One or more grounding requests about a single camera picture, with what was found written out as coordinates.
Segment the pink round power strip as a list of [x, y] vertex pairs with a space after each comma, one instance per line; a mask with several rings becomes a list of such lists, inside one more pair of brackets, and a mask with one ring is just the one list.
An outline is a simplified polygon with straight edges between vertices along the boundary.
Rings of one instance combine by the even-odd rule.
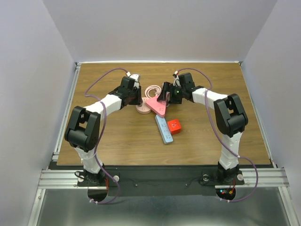
[[140, 114], [149, 114], [151, 112], [151, 109], [146, 105], [146, 101], [148, 100], [147, 97], [142, 98], [142, 104], [136, 105], [136, 110]]

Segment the pink triangular power strip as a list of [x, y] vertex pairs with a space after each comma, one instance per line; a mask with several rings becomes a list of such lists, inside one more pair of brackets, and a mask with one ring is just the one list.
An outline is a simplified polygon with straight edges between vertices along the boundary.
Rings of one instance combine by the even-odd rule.
[[164, 118], [166, 115], [166, 108], [169, 106], [167, 101], [157, 101], [159, 95], [146, 100], [146, 105], [158, 116]]

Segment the red cube socket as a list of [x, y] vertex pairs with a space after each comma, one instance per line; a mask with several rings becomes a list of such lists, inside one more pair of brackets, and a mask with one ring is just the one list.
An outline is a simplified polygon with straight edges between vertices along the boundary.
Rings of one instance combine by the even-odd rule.
[[181, 124], [178, 119], [168, 121], [167, 126], [171, 135], [179, 134], [182, 130]]

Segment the blue power strip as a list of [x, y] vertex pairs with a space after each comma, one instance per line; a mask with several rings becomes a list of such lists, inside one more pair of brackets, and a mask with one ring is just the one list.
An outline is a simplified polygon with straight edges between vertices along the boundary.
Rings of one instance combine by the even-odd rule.
[[167, 122], [164, 117], [160, 117], [159, 115], [155, 116], [155, 120], [160, 131], [161, 137], [165, 145], [172, 143], [174, 140], [169, 131]]

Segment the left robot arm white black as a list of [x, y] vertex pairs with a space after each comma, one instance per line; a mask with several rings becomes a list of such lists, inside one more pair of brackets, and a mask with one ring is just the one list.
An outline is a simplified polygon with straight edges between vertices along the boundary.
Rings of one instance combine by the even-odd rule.
[[71, 112], [64, 139], [78, 153], [84, 170], [77, 177], [95, 186], [101, 185], [107, 174], [97, 157], [97, 148], [107, 122], [107, 116], [127, 105], [142, 104], [140, 75], [127, 74], [121, 83], [104, 98], [86, 107], [76, 106]]

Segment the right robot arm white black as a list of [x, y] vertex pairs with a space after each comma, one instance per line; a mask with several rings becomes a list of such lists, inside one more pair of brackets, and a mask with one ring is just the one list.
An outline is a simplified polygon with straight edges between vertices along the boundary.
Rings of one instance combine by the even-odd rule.
[[[219, 94], [212, 92], [210, 88], [196, 86], [191, 73], [179, 74], [176, 71], [173, 83], [163, 83], [157, 101], [181, 104], [184, 98], [206, 107], [213, 131], [222, 145], [216, 178], [222, 184], [228, 183], [239, 174], [239, 143], [248, 124], [248, 117], [239, 96]], [[213, 125], [210, 109], [214, 110], [216, 126]]]

